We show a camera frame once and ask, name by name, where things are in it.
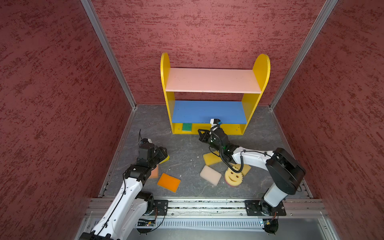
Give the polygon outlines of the salmon pink sponge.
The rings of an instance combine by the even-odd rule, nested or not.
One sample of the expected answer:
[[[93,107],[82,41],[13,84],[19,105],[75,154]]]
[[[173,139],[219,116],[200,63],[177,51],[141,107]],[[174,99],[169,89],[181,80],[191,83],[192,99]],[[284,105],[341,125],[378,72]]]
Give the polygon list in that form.
[[[151,171],[151,175],[149,179],[157,179],[159,177],[159,166],[156,165],[156,167]]]

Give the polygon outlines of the bright yellow sponge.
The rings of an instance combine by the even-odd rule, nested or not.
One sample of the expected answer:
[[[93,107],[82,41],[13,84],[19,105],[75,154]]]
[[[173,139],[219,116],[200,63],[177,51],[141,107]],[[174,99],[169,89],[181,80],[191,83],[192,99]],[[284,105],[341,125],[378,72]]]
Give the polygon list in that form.
[[[169,159],[170,159],[170,156],[167,156],[164,160],[162,160],[162,161],[160,162],[160,164],[163,164],[163,163],[167,162]]]

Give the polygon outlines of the green yellow sponge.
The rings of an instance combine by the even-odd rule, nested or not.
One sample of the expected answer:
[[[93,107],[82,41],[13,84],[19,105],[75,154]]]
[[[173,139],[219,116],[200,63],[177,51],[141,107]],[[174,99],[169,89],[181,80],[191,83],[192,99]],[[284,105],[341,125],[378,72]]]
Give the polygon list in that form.
[[[183,132],[191,132],[192,131],[192,126],[193,124],[186,124],[184,123],[182,126],[182,131]]]

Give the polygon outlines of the dark yellow sponge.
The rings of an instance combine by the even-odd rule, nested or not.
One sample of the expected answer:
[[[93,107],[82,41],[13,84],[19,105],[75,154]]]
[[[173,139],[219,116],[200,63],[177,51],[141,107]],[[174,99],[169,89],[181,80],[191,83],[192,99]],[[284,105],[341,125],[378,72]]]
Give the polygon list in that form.
[[[222,162],[219,152],[215,151],[213,153],[207,153],[203,155],[203,159],[206,166],[211,166],[217,163]]]

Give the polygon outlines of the orange sponge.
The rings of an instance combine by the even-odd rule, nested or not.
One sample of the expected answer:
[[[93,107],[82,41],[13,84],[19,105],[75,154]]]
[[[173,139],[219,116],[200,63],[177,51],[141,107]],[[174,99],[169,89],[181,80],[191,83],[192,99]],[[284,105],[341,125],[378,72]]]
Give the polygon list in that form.
[[[168,174],[163,173],[157,183],[158,186],[165,188],[173,193],[176,193],[179,185],[181,183],[180,179],[174,178]]]

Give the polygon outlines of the smiley face sponge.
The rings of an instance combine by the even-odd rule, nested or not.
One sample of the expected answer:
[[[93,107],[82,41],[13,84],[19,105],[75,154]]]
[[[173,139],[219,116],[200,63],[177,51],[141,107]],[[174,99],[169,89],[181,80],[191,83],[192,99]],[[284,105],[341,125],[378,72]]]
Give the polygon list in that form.
[[[243,182],[243,174],[235,173],[233,170],[228,168],[225,172],[225,181],[232,187],[237,187]]]

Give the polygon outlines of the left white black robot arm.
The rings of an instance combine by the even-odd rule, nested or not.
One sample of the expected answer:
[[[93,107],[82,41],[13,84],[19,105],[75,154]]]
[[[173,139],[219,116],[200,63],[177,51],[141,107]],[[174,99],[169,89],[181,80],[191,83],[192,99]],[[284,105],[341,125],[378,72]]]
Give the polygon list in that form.
[[[123,173],[122,186],[110,207],[89,232],[80,240],[126,240],[139,219],[154,210],[152,193],[143,192],[143,186],[158,164],[169,159],[167,149],[158,147],[149,139],[139,143],[138,157]]]

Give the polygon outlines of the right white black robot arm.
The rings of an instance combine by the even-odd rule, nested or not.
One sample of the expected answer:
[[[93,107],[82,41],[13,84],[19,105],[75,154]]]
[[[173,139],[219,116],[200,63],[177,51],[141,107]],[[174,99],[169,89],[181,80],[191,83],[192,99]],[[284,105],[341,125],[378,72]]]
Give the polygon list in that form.
[[[274,183],[263,195],[257,207],[263,215],[271,216],[276,213],[278,206],[288,195],[295,195],[301,191],[300,184],[306,170],[285,149],[257,151],[234,145],[219,125],[213,126],[210,130],[199,129],[198,133],[199,141],[218,151],[216,156],[233,174],[240,174],[245,165],[269,172]]]

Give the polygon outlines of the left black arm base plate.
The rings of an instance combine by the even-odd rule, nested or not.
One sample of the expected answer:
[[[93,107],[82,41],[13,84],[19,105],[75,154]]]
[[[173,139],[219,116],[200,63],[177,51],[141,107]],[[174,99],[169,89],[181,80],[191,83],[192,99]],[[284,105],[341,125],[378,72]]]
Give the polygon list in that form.
[[[152,200],[148,202],[144,216],[166,216],[169,200]]]

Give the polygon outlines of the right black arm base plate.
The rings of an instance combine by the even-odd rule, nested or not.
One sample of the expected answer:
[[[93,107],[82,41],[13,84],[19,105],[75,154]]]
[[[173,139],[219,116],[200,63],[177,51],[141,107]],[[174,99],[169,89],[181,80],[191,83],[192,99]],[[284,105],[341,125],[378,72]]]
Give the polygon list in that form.
[[[276,207],[270,206],[264,200],[245,200],[244,203],[247,216],[279,217],[287,215],[283,202],[280,202]]]

